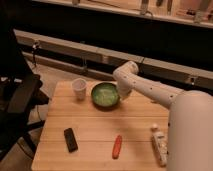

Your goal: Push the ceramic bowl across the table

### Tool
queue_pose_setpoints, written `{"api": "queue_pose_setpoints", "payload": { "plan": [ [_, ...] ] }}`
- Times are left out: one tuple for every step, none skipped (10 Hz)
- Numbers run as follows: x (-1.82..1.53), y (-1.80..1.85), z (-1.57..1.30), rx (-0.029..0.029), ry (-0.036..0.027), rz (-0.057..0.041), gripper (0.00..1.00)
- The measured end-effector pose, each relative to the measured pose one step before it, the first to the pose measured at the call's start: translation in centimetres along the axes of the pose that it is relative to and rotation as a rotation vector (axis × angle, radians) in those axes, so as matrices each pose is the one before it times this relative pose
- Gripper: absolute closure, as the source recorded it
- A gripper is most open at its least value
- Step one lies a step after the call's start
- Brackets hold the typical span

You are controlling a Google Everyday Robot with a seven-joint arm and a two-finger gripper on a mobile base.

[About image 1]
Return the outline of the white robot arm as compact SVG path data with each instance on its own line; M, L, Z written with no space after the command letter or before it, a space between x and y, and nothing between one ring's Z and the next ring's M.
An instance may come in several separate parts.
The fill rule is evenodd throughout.
M213 96L138 76L128 61L113 71L122 99L135 90L169 110L167 171L213 171Z

